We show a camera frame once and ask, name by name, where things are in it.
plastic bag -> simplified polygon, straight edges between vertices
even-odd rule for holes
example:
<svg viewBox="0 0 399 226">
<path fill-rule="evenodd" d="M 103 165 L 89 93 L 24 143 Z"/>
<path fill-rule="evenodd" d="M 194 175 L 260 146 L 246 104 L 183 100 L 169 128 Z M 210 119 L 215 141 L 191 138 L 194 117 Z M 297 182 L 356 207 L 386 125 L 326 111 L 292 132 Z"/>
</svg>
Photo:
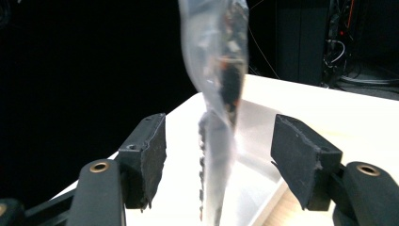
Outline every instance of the plastic bag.
<svg viewBox="0 0 399 226">
<path fill-rule="evenodd" d="M 199 124 L 204 150 L 203 221 L 219 225 L 235 159 L 233 131 L 247 73 L 247 2 L 179 0 L 188 74 L 207 112 Z"/>
</svg>

white table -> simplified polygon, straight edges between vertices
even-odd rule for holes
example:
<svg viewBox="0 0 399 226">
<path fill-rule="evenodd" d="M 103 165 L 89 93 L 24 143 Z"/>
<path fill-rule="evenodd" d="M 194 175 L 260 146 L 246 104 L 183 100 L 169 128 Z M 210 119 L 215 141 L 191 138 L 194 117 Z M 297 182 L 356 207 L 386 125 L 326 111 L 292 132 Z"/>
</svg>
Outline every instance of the white table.
<svg viewBox="0 0 399 226">
<path fill-rule="evenodd" d="M 163 179 L 151 210 L 127 210 L 128 225 L 200 224 L 198 121 L 204 111 L 197 94 L 167 115 Z M 236 133 L 240 157 L 223 210 L 229 225 L 298 225 L 300 220 L 332 225 L 330 213 L 320 221 L 320 213 L 297 211 L 298 203 L 270 164 L 277 113 L 304 121 L 332 142 L 343 151 L 344 164 L 367 162 L 399 182 L 399 102 L 247 75 Z M 237 208 L 240 215 L 234 214 Z M 311 224 L 309 215 L 318 221 Z"/>
</svg>

